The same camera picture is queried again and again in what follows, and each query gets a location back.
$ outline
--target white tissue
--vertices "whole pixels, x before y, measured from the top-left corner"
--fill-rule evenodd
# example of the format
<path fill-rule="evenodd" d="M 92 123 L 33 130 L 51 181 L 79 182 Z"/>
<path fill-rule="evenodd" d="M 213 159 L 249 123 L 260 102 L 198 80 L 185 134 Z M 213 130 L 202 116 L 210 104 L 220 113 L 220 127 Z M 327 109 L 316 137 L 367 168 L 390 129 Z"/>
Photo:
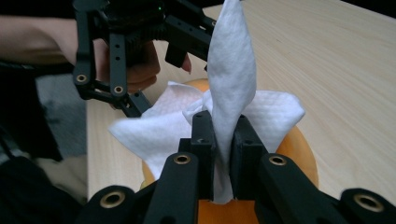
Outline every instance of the white tissue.
<path fill-rule="evenodd" d="M 226 0 L 209 48 L 210 91 L 169 82 L 158 102 L 141 119 L 116 121 L 109 130 L 146 162 L 158 179 L 166 158 L 176 153 L 180 138 L 191 137 L 192 116 L 208 110 L 218 141 L 214 203 L 233 197 L 229 173 L 230 145 L 243 113 L 270 152 L 304 115 L 298 99 L 285 92 L 257 91 L 256 64 L 239 0 Z"/>
<path fill-rule="evenodd" d="M 191 137 L 188 120 L 205 108 L 211 110 L 211 101 L 210 91 L 201 93 L 194 87 L 169 82 L 160 99 L 141 119 L 119 119 L 109 130 L 141 158 L 158 179 L 166 158 L 177 152 L 180 138 Z M 286 133 L 304 116 L 304 109 L 290 93 L 256 91 L 242 114 L 249 119 L 267 150 L 275 152 Z M 221 191 L 219 182 L 215 183 L 215 189 Z M 228 202 L 232 198 L 231 192 L 228 193 L 215 198 L 214 203 Z"/>

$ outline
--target light wood tabletop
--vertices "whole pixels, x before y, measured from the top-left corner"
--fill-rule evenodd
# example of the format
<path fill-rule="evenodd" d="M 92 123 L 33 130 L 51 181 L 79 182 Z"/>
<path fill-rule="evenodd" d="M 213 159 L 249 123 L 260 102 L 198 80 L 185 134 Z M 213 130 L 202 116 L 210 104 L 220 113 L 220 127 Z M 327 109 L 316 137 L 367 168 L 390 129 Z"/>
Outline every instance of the light wood tabletop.
<path fill-rule="evenodd" d="M 396 204 L 396 20 L 337 0 L 243 1 L 257 63 L 257 89 L 287 91 L 306 114 L 298 123 L 315 155 L 319 189 L 372 190 Z M 221 7 L 205 14 L 216 19 Z M 145 90 L 152 103 L 168 80 L 206 77 L 191 57 L 191 75 L 164 61 Z M 141 160 L 107 130 L 125 116 L 88 101 L 89 196 L 109 185 L 139 190 Z"/>

